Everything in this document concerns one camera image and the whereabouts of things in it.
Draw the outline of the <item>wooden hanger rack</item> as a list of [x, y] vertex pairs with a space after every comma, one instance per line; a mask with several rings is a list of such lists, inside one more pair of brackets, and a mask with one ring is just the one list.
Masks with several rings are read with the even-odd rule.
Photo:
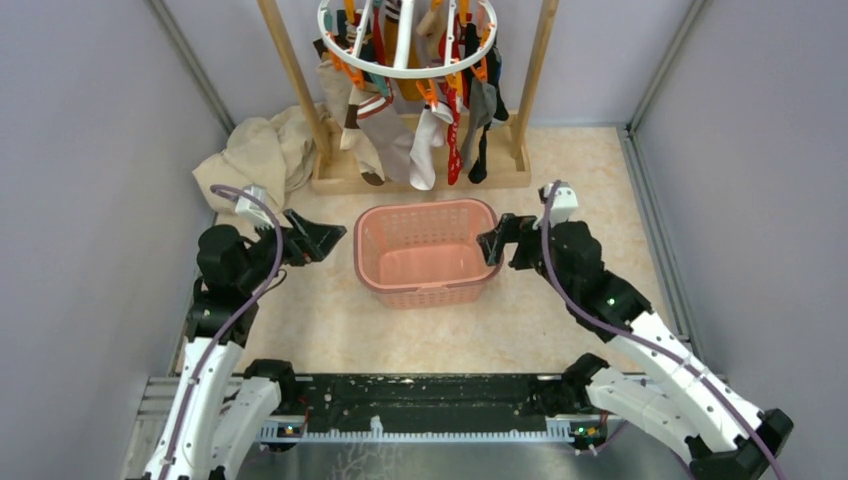
[[520, 106], [498, 87], [501, 14], [488, 1], [322, 1], [316, 103], [278, 4], [259, 9], [316, 150], [315, 189], [515, 188], [558, 5], [541, 4]]

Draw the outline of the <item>red patterned sock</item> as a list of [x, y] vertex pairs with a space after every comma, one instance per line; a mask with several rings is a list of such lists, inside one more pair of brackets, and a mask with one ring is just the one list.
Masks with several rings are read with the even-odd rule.
[[462, 157], [458, 145], [458, 130], [461, 120], [461, 98], [458, 90], [452, 84], [448, 84], [447, 101], [452, 117], [451, 124], [449, 125], [446, 134], [449, 150], [447, 182], [449, 185], [455, 185], [462, 169]]

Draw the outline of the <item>pink plastic laundry basket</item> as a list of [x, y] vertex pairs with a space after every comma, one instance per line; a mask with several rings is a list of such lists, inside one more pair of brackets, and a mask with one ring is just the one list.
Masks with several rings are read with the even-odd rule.
[[355, 273], [387, 308], [474, 302], [502, 266], [487, 264], [477, 243], [497, 221], [474, 198], [373, 207], [354, 226]]

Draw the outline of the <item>white sock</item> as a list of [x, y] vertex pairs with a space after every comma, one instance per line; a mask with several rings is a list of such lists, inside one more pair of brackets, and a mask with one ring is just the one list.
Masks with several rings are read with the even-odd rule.
[[436, 173], [433, 150], [446, 143], [446, 129], [451, 124], [450, 107], [439, 102], [435, 107], [426, 107], [419, 117], [410, 152], [410, 185], [417, 190], [431, 190]]

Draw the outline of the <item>grey sock with striped cuff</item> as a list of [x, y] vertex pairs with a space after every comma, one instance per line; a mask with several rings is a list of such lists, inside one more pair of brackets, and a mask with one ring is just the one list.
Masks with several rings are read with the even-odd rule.
[[383, 172], [392, 182], [409, 184], [414, 133], [393, 102], [375, 95], [357, 108], [357, 124], [375, 148]]

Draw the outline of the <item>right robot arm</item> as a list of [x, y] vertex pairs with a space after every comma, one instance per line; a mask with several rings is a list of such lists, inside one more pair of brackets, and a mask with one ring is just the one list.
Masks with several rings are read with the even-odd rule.
[[489, 266], [515, 244], [509, 266], [541, 275], [583, 328], [647, 378], [641, 383], [586, 353], [562, 374], [558, 393], [534, 395], [539, 410], [612, 413], [668, 447], [694, 479], [758, 479], [767, 470], [785, 478], [777, 458], [793, 421], [746, 400], [699, 360], [644, 295], [606, 268], [586, 223], [505, 214], [477, 243]]

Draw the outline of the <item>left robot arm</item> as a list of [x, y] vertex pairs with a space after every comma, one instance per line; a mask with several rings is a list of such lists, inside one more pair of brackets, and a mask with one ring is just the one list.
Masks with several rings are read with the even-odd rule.
[[231, 390], [234, 372], [258, 313], [259, 299], [286, 266], [325, 260], [347, 230], [309, 221], [292, 209], [287, 226], [256, 228], [256, 239], [233, 225], [214, 225], [198, 239], [200, 275], [186, 322], [183, 364], [164, 424], [140, 474], [143, 479], [233, 479], [260, 427], [302, 397], [290, 362], [260, 359]]

